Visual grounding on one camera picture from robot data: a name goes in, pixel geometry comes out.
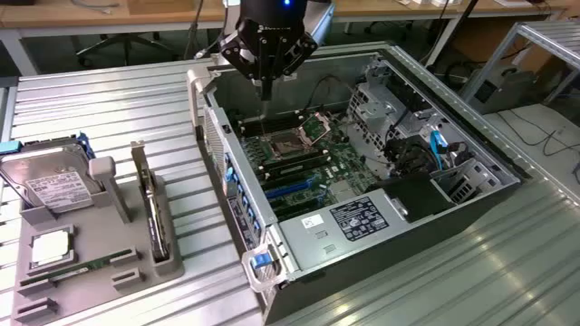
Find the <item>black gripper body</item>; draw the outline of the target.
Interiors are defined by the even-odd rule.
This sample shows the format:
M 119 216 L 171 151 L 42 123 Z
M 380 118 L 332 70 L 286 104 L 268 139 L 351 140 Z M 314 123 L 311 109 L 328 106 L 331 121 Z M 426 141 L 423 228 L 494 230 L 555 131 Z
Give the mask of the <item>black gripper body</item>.
M 242 1 L 236 31 L 259 61 L 270 68 L 268 58 L 274 56 L 280 38 L 288 38 L 294 45 L 304 34 L 306 1 Z

